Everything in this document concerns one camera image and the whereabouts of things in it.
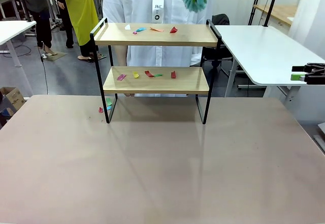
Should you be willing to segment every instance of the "id badge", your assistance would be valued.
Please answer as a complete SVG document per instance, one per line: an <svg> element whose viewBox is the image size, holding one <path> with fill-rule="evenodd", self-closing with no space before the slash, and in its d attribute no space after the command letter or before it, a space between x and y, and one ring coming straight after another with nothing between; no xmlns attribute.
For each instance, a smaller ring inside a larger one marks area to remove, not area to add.
<svg viewBox="0 0 325 224"><path fill-rule="evenodd" d="M152 23L163 23L164 0L152 0Z"/></svg>

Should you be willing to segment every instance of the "cardboard box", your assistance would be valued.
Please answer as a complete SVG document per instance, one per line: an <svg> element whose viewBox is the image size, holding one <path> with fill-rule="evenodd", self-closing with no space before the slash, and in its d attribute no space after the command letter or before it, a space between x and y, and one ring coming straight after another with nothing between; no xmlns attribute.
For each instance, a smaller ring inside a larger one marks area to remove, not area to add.
<svg viewBox="0 0 325 224"><path fill-rule="evenodd" d="M19 110L26 102L18 88L2 87L0 88L0 91L16 110ZM14 112L8 108L7 113L4 114L9 114L12 116Z"/></svg>

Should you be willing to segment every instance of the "hand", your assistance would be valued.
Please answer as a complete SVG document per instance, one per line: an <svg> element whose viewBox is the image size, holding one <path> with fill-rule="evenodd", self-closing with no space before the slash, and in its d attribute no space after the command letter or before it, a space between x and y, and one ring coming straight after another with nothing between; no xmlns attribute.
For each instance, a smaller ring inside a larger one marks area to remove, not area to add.
<svg viewBox="0 0 325 224"><path fill-rule="evenodd" d="M65 9L64 4L63 4L62 2L57 2L57 4L59 5L59 7L60 7L62 10Z"/></svg>

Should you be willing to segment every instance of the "yellow paper scrap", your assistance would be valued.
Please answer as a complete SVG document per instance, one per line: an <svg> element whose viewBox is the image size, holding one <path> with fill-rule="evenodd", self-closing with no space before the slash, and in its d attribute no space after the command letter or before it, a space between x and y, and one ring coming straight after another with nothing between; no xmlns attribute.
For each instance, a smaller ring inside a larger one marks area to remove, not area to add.
<svg viewBox="0 0 325 224"><path fill-rule="evenodd" d="M137 72L133 72L134 78L139 78L139 74Z"/></svg>

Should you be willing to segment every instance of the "two-tier shelf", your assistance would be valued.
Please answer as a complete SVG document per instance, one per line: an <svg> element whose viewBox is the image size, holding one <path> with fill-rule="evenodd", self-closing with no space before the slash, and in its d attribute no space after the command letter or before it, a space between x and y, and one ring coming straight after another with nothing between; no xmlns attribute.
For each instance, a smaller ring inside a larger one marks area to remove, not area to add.
<svg viewBox="0 0 325 224"><path fill-rule="evenodd" d="M195 94L196 102L200 112L202 123L207 121L211 93L213 89L214 75L216 67L213 67L210 86L205 78L202 66L204 64L204 53L206 47L220 48L222 43L221 35L210 20L204 24L143 24L132 23L132 30L126 30L128 23L107 23L103 18L90 33L93 45L93 52L96 54L96 45L107 45L111 70L107 79L102 85L102 77L98 58L95 55L94 61L97 71L98 82L100 85L101 97L104 106L106 122L110 123L118 93L172 93L172 94ZM169 30L176 26L178 31L170 34ZM134 35L133 31L145 27L146 30ZM163 29L164 32L150 30L150 27ZM200 67L121 67L114 66L112 45L143 45L143 46L197 46L203 47ZM163 74L161 77L149 78L144 71L149 70L151 74ZM171 79L171 72L176 71L176 79ZM134 78L133 72L137 72L139 78ZM117 78L121 74L126 74L122 81ZM106 109L105 94L115 94L110 114ZM207 95L205 113L201 109L199 94Z"/></svg>

